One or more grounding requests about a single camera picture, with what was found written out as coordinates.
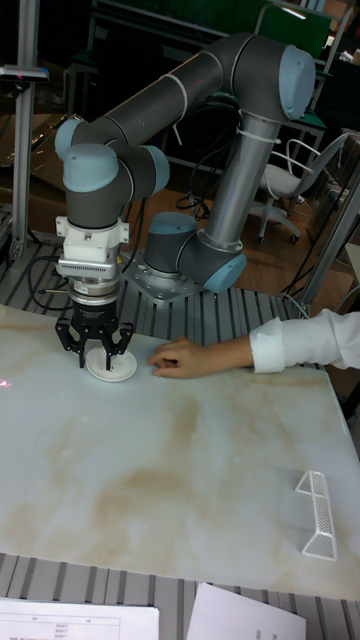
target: chair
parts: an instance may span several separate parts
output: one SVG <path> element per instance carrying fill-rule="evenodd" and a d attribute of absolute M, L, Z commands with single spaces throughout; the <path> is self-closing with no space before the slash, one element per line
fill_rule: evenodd
<path fill-rule="evenodd" d="M 295 244 L 295 242 L 297 242 L 297 240 L 300 238 L 299 229 L 297 229 L 295 225 L 293 225 L 292 222 L 287 219 L 287 213 L 286 211 L 284 211 L 284 209 L 273 206 L 274 200 L 279 200 L 280 197 L 292 198 L 294 196 L 299 196 L 307 189 L 309 189 L 314 184 L 316 178 L 320 174 L 320 171 L 324 169 L 327 163 L 344 144 L 346 138 L 347 133 L 343 133 L 341 136 L 336 138 L 336 140 L 333 140 L 333 142 L 331 142 L 322 153 L 319 153 L 312 147 L 309 147 L 309 145 L 305 144 L 304 142 L 293 138 L 287 142 L 286 155 L 278 153 L 277 151 L 272 152 L 273 155 L 286 159 L 288 171 L 286 171 L 285 169 L 281 169 L 280 167 L 277 167 L 273 164 L 268 164 L 265 169 L 259 186 L 261 189 L 264 189 L 268 192 L 269 198 L 266 204 L 255 201 L 251 206 L 249 212 L 261 217 L 261 227 L 257 238 L 259 244 L 262 244 L 265 240 L 265 229 L 268 220 L 275 220 L 276 222 L 280 222 L 285 227 L 290 229 L 290 231 L 293 232 L 293 235 L 290 237 L 290 242 L 292 244 Z M 295 142 L 297 145 L 306 147 L 311 151 L 312 154 L 315 154 L 317 156 L 316 159 L 308 167 L 301 164 L 301 162 L 298 162 L 297 160 L 293 160 L 290 157 L 290 144 L 292 142 Z M 293 175 L 293 164 L 300 166 L 304 170 L 304 174 L 301 178 L 297 178 Z"/>

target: robotic arm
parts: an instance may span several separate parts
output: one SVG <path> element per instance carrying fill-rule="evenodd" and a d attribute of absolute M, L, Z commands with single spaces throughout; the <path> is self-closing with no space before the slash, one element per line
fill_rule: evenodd
<path fill-rule="evenodd" d="M 169 179 L 165 155 L 142 146 L 181 120 L 211 93 L 236 96 L 242 130 L 232 149 L 206 228 L 196 231 L 186 214 L 159 214 L 150 226 L 145 261 L 157 274 L 182 274 L 214 292 L 227 289 L 243 270 L 240 234 L 281 124 L 304 112 L 315 82 L 313 59 L 294 46 L 253 34 L 219 40 L 172 73 L 92 123 L 68 120 L 57 134 L 64 162 L 67 218 L 57 219 L 65 238 L 58 271 L 69 279 L 74 315 L 57 332 L 84 365 L 87 338 L 98 338 L 111 356 L 123 353 L 131 328 L 118 328 L 118 248 L 128 242 L 121 207 L 162 189 Z"/>

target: white disc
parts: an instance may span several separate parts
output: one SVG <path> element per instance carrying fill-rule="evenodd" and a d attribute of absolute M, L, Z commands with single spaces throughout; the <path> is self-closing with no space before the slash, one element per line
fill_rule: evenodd
<path fill-rule="evenodd" d="M 111 370 L 106 370 L 106 351 L 103 347 L 94 347 L 86 356 L 86 366 L 90 373 L 106 382 L 121 382 L 134 375 L 137 369 L 135 356 L 125 351 L 123 356 L 111 358 Z"/>

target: metal grating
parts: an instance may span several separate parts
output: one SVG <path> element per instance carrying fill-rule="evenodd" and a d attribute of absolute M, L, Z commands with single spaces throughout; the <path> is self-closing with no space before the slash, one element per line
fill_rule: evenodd
<path fill-rule="evenodd" d="M 30 299 L 26 274 L 34 256 L 54 255 L 56 249 L 30 243 L 25 255 L 8 268 L 0 265 L 0 303 L 17 309 L 45 312 Z M 36 289 L 56 288 L 53 265 L 37 262 Z M 39 297 L 61 309 L 64 295 Z M 133 322 L 138 333 L 162 339 L 184 334 L 200 344 L 243 335 L 275 316 L 291 313 L 281 301 L 265 294 L 230 289 L 220 295 L 201 292 L 170 305 L 156 306 L 124 284 L 119 300 L 122 321 Z M 223 587 L 234 593 L 298 614 L 307 620 L 307 640 L 360 640 L 360 603 L 327 600 L 240 586 Z M 96 567 L 49 562 L 0 553 L 0 597 L 94 604 L 154 605 L 160 609 L 160 640 L 185 640 L 197 584 L 157 576 Z"/>

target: white shirt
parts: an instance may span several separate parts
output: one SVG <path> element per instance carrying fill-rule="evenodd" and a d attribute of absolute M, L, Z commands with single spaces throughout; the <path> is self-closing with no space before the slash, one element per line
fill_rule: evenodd
<path fill-rule="evenodd" d="M 333 364 L 360 369 L 360 312 L 339 316 L 324 309 L 309 320 L 270 320 L 251 331 L 255 373 L 295 364 Z"/>

